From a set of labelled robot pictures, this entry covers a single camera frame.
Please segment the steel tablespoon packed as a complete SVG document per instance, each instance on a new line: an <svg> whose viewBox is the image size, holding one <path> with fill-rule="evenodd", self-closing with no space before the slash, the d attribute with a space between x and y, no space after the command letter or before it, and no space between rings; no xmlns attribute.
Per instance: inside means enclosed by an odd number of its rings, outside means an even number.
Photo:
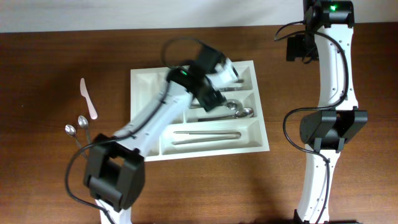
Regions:
<svg viewBox="0 0 398 224"><path fill-rule="evenodd" d="M235 113L232 115L226 115L226 116L219 116L219 117L214 117L214 118L200 118L198 119L198 122L204 122L204 121L216 121L216 120L223 120L223 119L236 119L236 118L245 118L245 117L252 117L254 115L254 109L253 108L241 108L237 110Z"/></svg>
<svg viewBox="0 0 398 224"><path fill-rule="evenodd" d="M215 110L218 108L227 108L229 110L240 110L243 107L242 103L239 100L235 100L235 99L229 99L226 100L224 103L215 106L212 109L208 109L207 111L211 111L211 110ZM191 104L189 107L189 109L199 109L199 108L203 108L205 109L203 106L201 106L200 104Z"/></svg>

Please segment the steel tongs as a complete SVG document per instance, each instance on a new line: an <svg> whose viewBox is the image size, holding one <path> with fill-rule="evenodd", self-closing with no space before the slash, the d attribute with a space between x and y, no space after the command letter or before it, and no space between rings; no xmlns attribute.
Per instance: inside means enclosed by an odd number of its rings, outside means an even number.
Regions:
<svg viewBox="0 0 398 224"><path fill-rule="evenodd" d="M195 144L200 142L211 142L211 141L224 141L230 139L239 139L241 133L239 131L174 131L174 134L186 134L186 135L204 135L205 138L189 138L180 141L173 141L173 145L182 144Z"/></svg>

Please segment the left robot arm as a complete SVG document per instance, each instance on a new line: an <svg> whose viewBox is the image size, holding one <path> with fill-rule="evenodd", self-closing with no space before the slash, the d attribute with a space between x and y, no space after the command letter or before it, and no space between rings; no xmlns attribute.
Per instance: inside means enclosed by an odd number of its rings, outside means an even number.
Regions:
<svg viewBox="0 0 398 224"><path fill-rule="evenodd" d="M102 223L130 223L131 207L145 184L144 159L166 127L198 100L205 111L222 105L220 88L236 81L232 61L204 44L193 60L169 68L164 89L133 120L111 137L99 134L88 152L84 185Z"/></svg>

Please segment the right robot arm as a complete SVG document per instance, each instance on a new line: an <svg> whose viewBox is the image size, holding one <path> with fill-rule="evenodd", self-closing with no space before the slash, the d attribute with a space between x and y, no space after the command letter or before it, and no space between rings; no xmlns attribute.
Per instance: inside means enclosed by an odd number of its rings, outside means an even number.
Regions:
<svg viewBox="0 0 398 224"><path fill-rule="evenodd" d="M303 31L287 36L287 60L320 63L320 99L300 122L301 150L306 154L303 192L294 223L329 223L329 199L336 163L348 142L368 122L354 93L351 1L304 1Z"/></svg>

